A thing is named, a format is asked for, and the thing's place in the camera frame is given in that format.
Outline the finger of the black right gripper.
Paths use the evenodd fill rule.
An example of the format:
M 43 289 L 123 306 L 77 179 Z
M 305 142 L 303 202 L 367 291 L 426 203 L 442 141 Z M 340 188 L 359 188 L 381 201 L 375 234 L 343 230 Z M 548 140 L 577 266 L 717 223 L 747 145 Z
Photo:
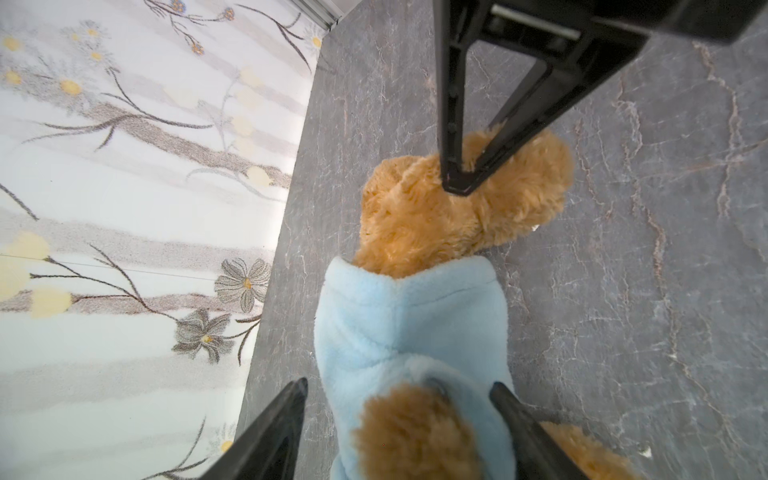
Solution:
M 478 1 L 435 1 L 434 45 L 437 82 L 438 147 L 443 189 L 472 192 L 474 175 L 462 163 L 466 55 L 477 38 Z

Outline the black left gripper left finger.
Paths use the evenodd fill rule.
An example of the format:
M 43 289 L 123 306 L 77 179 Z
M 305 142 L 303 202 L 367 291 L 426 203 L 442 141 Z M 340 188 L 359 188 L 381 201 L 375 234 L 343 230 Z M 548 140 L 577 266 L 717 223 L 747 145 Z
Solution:
M 289 382 L 201 479 L 292 480 L 307 397 L 307 379 Z

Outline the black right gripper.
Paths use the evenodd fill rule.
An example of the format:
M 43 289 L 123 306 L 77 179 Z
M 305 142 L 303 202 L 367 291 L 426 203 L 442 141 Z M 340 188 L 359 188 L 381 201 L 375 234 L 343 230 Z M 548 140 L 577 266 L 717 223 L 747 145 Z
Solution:
M 480 39 L 535 62 L 490 125 L 498 126 L 458 193 L 479 188 L 534 136 L 635 59 L 652 32 L 730 44 L 765 1 L 493 1 Z

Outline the brown teddy bear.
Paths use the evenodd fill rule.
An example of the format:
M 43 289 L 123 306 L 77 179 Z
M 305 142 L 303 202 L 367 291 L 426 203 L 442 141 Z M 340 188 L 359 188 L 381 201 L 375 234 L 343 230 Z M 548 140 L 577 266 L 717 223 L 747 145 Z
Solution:
M 554 219 L 572 181 L 570 151 L 548 131 L 466 197 L 443 189 L 437 155 L 384 160 L 363 189 L 360 245 L 345 261 L 402 279 L 485 258 Z M 486 479 L 473 428 L 435 387 L 401 383 L 366 400 L 353 447 L 360 479 Z

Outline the light blue teddy hoodie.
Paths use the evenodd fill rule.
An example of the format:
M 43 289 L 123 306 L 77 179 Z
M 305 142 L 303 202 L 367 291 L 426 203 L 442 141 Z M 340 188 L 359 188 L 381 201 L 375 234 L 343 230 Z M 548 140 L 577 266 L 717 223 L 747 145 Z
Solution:
M 363 404 L 401 383 L 446 394 L 474 430 L 484 478 L 515 478 L 512 436 L 489 398 L 495 383 L 513 386 L 507 340 L 506 298 L 483 257 L 402 279 L 334 259 L 314 326 L 315 358 L 338 442 L 330 478 L 362 478 L 353 432 Z

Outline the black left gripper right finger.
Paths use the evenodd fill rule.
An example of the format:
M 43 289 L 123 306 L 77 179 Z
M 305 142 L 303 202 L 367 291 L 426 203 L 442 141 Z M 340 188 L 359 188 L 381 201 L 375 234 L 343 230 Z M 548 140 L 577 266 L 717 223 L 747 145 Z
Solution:
M 505 384 L 495 382 L 489 398 L 510 430 L 519 479 L 588 480 Z

